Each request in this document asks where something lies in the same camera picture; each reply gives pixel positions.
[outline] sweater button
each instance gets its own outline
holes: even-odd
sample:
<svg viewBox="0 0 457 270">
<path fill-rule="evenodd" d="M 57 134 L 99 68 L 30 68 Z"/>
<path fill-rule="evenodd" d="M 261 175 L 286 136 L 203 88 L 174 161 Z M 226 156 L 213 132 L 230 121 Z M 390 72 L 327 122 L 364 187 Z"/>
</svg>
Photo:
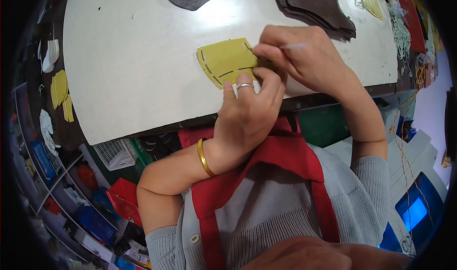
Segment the sweater button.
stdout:
<svg viewBox="0 0 457 270">
<path fill-rule="evenodd" d="M 200 235 L 199 234 L 194 234 L 194 236 L 192 236 L 192 238 L 191 238 L 191 243 L 195 244 L 195 243 L 197 243 L 199 241 L 200 241 Z"/>
</svg>

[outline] silver ring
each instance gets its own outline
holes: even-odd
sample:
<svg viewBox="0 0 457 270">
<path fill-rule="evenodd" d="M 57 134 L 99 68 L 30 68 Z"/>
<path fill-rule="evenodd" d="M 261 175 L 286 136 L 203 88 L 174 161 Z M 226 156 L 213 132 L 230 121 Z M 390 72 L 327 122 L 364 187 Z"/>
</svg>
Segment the silver ring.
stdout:
<svg viewBox="0 0 457 270">
<path fill-rule="evenodd" d="M 237 84 L 236 90 L 238 90 L 241 87 L 251 87 L 251 88 L 254 89 L 254 85 L 253 84 Z"/>
</svg>

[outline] stack of leather pieces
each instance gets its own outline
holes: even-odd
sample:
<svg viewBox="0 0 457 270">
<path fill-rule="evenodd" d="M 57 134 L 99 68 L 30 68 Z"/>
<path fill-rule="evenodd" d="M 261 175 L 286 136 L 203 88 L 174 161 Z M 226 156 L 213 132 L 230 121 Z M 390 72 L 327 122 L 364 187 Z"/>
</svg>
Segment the stack of leather pieces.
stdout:
<svg viewBox="0 0 457 270">
<path fill-rule="evenodd" d="M 312 21 L 346 40 L 356 37 L 356 26 L 340 10 L 338 0 L 277 0 L 284 10 L 303 22 Z"/>
</svg>

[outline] blue light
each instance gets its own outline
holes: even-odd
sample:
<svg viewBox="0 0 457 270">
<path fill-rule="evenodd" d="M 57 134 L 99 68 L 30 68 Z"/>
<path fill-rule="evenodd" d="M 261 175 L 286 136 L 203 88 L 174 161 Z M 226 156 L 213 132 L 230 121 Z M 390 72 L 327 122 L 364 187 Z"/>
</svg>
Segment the blue light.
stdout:
<svg viewBox="0 0 457 270">
<path fill-rule="evenodd" d="M 411 225 L 409 225 L 409 213 L 411 212 Z M 406 230 L 411 231 L 427 214 L 426 206 L 423 202 L 417 198 L 414 203 L 409 207 L 409 210 L 405 211 L 401 215 L 401 219 L 404 222 Z"/>
</svg>

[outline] yellow leather piece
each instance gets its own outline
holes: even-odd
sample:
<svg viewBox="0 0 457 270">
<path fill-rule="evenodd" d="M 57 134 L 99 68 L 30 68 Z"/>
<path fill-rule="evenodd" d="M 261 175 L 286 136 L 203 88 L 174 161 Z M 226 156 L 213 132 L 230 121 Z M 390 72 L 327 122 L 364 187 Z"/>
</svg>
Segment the yellow leather piece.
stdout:
<svg viewBox="0 0 457 270">
<path fill-rule="evenodd" d="M 68 95 L 67 74 L 64 70 L 60 70 L 52 78 L 51 94 L 53 96 L 53 107 L 56 109 L 62 102 L 65 101 Z"/>
<path fill-rule="evenodd" d="M 64 104 L 62 105 L 64 108 L 64 118 L 67 122 L 72 123 L 75 121 L 73 117 L 73 105 L 71 102 L 71 96 L 70 94 L 67 95 L 66 100 L 64 101 Z"/>
<path fill-rule="evenodd" d="M 272 68 L 271 62 L 257 58 L 246 38 L 232 39 L 200 47 L 197 59 L 205 74 L 220 90 L 224 82 L 236 83 L 239 74 L 247 72 L 255 80 L 254 67 Z"/>
<path fill-rule="evenodd" d="M 371 13 L 373 16 L 375 16 L 381 20 L 384 20 L 378 0 L 362 0 L 362 1 L 364 3 L 365 9 L 369 13 Z"/>
</svg>

